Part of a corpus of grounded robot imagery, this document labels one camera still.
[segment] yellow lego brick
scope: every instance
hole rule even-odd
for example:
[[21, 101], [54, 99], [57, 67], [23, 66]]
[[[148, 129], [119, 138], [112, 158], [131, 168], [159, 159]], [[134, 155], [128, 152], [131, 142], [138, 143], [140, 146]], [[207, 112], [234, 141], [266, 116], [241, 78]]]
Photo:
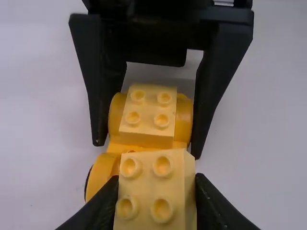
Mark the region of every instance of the yellow lego brick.
[[122, 154], [114, 230], [196, 230], [195, 159], [185, 149]]
[[172, 148], [176, 104], [176, 88], [149, 84], [131, 85], [119, 125], [123, 144]]
[[85, 191], [85, 201], [88, 202], [113, 176], [119, 174], [120, 156], [102, 153], [92, 166]]

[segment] lego stud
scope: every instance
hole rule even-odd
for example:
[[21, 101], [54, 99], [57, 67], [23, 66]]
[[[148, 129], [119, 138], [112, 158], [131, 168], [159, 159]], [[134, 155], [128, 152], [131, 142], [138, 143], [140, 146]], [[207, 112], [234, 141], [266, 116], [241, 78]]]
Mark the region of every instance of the lego stud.
[[166, 107], [171, 103], [172, 96], [167, 92], [161, 92], [158, 94], [157, 100], [162, 107]]
[[138, 112], [133, 111], [126, 115], [125, 120], [130, 126], [137, 126], [141, 121], [141, 117]]
[[169, 125], [168, 116], [165, 114], [159, 114], [155, 116], [153, 122], [160, 129], [167, 128]]
[[158, 177], [167, 178], [172, 171], [173, 163], [167, 156], [160, 156], [153, 163], [153, 172]]
[[116, 215], [121, 219], [133, 219], [138, 212], [139, 207], [137, 201], [129, 195], [122, 197], [116, 203]]
[[174, 209], [169, 200], [165, 198], [156, 199], [151, 207], [151, 216], [156, 223], [168, 223], [174, 214]]
[[145, 99], [145, 92], [142, 90], [135, 90], [130, 94], [130, 98], [136, 104], [142, 104]]
[[134, 158], [126, 158], [119, 167], [120, 174], [125, 178], [135, 178], [141, 172], [141, 163]]

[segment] black mount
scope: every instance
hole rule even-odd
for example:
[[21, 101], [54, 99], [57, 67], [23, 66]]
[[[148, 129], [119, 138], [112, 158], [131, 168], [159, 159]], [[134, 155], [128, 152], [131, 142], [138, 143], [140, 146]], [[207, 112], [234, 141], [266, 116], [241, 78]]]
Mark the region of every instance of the black mount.
[[215, 109], [253, 38], [252, 0], [83, 0], [69, 21], [88, 93], [93, 144], [105, 143], [108, 112], [127, 61], [182, 67], [203, 50], [196, 74], [191, 154], [199, 159]]

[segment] white surface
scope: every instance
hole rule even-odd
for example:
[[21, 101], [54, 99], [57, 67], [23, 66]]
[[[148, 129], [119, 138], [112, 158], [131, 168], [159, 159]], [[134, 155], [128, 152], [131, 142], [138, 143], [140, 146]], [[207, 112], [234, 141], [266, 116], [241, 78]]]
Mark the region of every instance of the white surface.
[[[197, 169], [263, 230], [305, 229], [307, 1], [255, 0], [254, 41], [219, 104]], [[83, 206], [91, 144], [85, 86], [67, 25], [80, 0], [0, 3], [0, 229], [53, 230]], [[191, 95], [184, 68], [129, 64]]]

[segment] black plastic claw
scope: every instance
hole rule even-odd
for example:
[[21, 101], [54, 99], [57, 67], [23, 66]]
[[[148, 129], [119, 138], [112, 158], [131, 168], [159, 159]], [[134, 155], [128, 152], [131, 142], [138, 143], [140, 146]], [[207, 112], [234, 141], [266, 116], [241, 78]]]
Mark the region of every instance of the black plastic claw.
[[198, 230], [260, 230], [201, 173], [196, 174]]
[[113, 176], [93, 198], [56, 230], [112, 230], [118, 198], [118, 176]]

